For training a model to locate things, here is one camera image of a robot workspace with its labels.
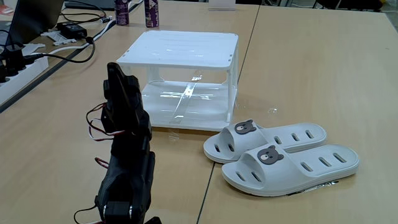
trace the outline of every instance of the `slide sandal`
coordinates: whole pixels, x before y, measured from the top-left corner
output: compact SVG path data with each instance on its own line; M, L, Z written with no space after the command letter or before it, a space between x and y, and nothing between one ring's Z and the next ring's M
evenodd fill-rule
M297 152L322 145L326 137L326 131L317 124L263 128L250 119L225 127L207 139L203 148L212 161L228 163L237 161L247 150L266 144L277 144L286 152Z
M224 179L237 189L263 197L301 192L355 174L357 153L340 145L325 145L295 153L269 144L242 154L222 166Z

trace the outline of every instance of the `wooden table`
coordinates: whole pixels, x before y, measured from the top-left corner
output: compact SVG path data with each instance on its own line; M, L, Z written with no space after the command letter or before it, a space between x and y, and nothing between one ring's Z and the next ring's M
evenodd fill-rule
M96 10L82 10L82 9L65 9L62 11L63 13L82 13L82 12L90 12L90 13L97 13L101 14L102 12L96 11ZM107 11L107 15L114 15L114 12ZM85 21L88 19L92 19L93 16L90 15L74 15L74 16L69 16L67 15L67 18L77 20L77 21ZM59 17L58 22L65 22L65 18L62 16ZM99 34L106 26L105 24L98 22L92 22L92 23L86 23L82 24L82 27L84 27L87 30L88 36L94 36L96 34ZM48 38L48 37L37 37L34 40L31 41L32 44L44 44L45 47L37 49L36 52L40 53L49 53L55 49L59 49L62 47L66 46L81 46L86 43L85 40L77 40L75 43L70 43L67 45L59 45L59 46L54 46L53 45L53 40ZM60 52L57 52L56 55L62 56L62 57L70 57L73 58L76 54L78 54L80 50L76 49L69 49L69 50L63 50ZM17 101L19 98L21 98L24 94L26 94L28 91L30 91L32 88L34 88L36 85L40 84L40 82L44 79L46 79L48 76L53 74L59 67L61 67L66 61L60 60L58 58L53 58L53 57L48 57L49 60L49 67L45 69L40 75L35 77L31 82L29 82L24 88L19 90L15 95L9 98L8 101L0 104L0 112L3 111L5 108L7 108L9 105L13 104L15 101Z
M220 12L209 11L205 3L161 1L159 7L161 29L238 34L243 64L259 6ZM100 38L88 63L67 63L0 115L2 222L72 222L76 210L93 205L106 172L94 157L107 160L111 143L89 138L85 114L104 101L106 64L116 61L147 30L143 6L131 13L130 21ZM75 59L86 58L90 51ZM144 73L135 75L143 87ZM203 142L212 134L154 129L151 148L157 162L147 218L197 221L213 168L203 155ZM97 210L78 216L82 223L98 219Z
M361 163L337 185L276 198L232 188L217 164L200 223L398 223L397 58L384 14L261 6L235 121L317 123Z
M88 137L85 113L104 101L106 64L147 30L143 6L130 19L129 26L113 27L97 41L88 63L66 64L0 115L2 222L72 222L74 211L93 205L105 174L93 158L109 158L110 142ZM332 187L254 197L230 187L221 166L203 155L203 142L214 133L155 128L151 148L157 162L147 218L157 215L164 223L398 222L398 35L384 14L243 5L220 12L208 11L204 3L161 1L160 24L167 30L239 35L243 68L235 121L252 118L265 127L318 123L328 132L328 144L351 147L361 164L356 175ZM76 59L89 54L86 49ZM143 87L144 72L134 72ZM205 80L221 81L204 74ZM98 211L78 219L97 220Z

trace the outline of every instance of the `slipper hole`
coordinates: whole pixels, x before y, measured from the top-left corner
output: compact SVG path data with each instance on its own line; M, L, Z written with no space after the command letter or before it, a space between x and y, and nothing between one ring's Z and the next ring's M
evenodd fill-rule
M236 171L235 173L242 181L245 181L245 179L242 177L242 175L238 171Z
M299 137L297 137L297 135L294 134L294 133L292 133L292 137L293 137L294 141L299 141L300 140Z
M228 144L228 147L229 147L229 150L230 150L231 152L234 152L234 151L235 151L234 147L233 147L231 144Z
M305 162L301 163L301 166L308 172L312 172L313 170L311 169L310 166L308 166Z
M338 161L340 161L340 162L342 162L342 163L347 162L347 161L346 161L345 159L343 159L339 154L337 154L337 152L333 153L333 155L334 155L334 157L335 157Z
M323 157L319 157L318 159L319 161L321 161L321 163L323 163L323 165L331 167L330 163L328 163L328 161L326 161L326 159L324 159Z
M217 152L220 152L218 145L214 144L214 148L216 149Z
M274 137L274 140L275 140L275 142L276 142L277 144L282 144L282 141L279 139L278 136L275 136L275 137Z
M313 139L313 135L311 134L310 130L306 130L306 131L305 131L305 134L307 134L307 136L308 136L310 139Z
M258 181L258 182L261 182L261 179L256 175L256 173L255 172L251 172L251 175L253 175L253 177L254 178L256 178L256 180Z

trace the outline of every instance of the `purple can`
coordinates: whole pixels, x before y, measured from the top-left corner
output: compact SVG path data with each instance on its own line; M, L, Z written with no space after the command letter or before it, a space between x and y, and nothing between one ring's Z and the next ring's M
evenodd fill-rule
M129 3L127 0L114 0L114 13L117 25L128 25L129 21Z
M144 0L145 19L148 28L159 26L159 3L158 0Z

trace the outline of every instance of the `white plastic shelf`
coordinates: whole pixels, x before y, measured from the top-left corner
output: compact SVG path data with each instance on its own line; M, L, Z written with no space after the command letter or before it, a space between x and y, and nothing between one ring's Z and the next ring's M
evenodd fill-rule
M209 32L152 30L117 60L127 73L147 68L144 109L155 127L221 131L233 117L238 94L238 36ZM161 67L224 70L224 83L167 81Z

